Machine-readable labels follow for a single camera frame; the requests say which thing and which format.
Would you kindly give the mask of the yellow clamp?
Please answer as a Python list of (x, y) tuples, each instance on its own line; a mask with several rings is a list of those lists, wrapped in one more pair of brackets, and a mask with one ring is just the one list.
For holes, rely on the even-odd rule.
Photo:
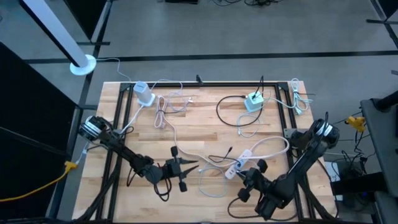
[(354, 117), (354, 116), (349, 116), (344, 120), (345, 124), (350, 125), (353, 127), (357, 132), (363, 133), (366, 128), (364, 126), (365, 124), (365, 118), (360, 116), (360, 117)]

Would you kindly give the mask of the white tower power strip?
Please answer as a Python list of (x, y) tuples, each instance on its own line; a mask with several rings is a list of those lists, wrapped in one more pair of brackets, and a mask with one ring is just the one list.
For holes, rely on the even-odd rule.
[(155, 100), (155, 94), (149, 88), (146, 82), (138, 81), (133, 88), (134, 93), (137, 96), (137, 102), (145, 107), (152, 106)]

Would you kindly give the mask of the black partition panel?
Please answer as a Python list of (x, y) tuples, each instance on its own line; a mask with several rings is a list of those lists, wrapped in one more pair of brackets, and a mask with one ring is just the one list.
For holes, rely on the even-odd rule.
[(0, 42), (0, 220), (45, 216), (74, 112), (69, 97)]
[(63, 0), (88, 39), (93, 37), (107, 0)]

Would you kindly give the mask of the black computer box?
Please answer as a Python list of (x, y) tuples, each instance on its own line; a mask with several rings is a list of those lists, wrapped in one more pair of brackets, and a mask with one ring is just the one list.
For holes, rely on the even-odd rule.
[(333, 170), (338, 180), (331, 183), (334, 195), (389, 192), (382, 172), (365, 174), (355, 162), (345, 162), (341, 171)]

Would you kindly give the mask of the grey desk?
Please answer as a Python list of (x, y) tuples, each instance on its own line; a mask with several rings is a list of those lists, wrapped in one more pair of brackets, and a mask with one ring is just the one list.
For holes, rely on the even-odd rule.
[(398, 197), (398, 105), (379, 111), (372, 100), (360, 101), (388, 192)]

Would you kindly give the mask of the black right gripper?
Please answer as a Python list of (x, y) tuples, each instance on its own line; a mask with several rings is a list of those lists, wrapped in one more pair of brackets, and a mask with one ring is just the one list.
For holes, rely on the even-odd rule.
[(237, 171), (236, 174), (244, 181), (245, 187), (238, 192), (238, 198), (242, 202), (247, 202), (250, 198), (250, 191), (255, 189), (264, 195), (269, 194), (271, 181), (263, 176), (268, 166), (264, 159), (259, 159), (257, 167), (251, 167), (247, 170)]

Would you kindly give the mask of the white tower fan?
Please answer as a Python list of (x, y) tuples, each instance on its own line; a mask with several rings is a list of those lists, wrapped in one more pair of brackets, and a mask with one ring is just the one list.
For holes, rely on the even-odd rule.
[(97, 60), (82, 51), (45, 0), (19, 0), (19, 4), (67, 57), (72, 74), (84, 76), (94, 71)]

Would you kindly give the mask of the pale cube power strip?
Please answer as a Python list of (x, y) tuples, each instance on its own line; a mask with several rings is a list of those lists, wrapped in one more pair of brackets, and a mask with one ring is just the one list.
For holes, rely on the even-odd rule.
[(255, 112), (260, 110), (264, 104), (264, 97), (260, 92), (252, 92), (248, 94), (244, 100), (244, 105), (248, 112)]

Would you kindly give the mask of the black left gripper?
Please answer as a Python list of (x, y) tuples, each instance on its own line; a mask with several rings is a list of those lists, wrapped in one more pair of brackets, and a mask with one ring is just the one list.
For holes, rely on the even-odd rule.
[(169, 160), (166, 160), (164, 164), (164, 179), (171, 179), (174, 177), (178, 177), (179, 179), (179, 188), (181, 192), (186, 192), (187, 191), (187, 185), (184, 182), (184, 179), (187, 177), (187, 175), (195, 170), (198, 166), (191, 167), (185, 171), (181, 170), (181, 165), (185, 164), (193, 164), (198, 161), (193, 161), (193, 160), (186, 160), (183, 159), (182, 157), (178, 157), (178, 147), (177, 146), (172, 146), (170, 148), (172, 158)]

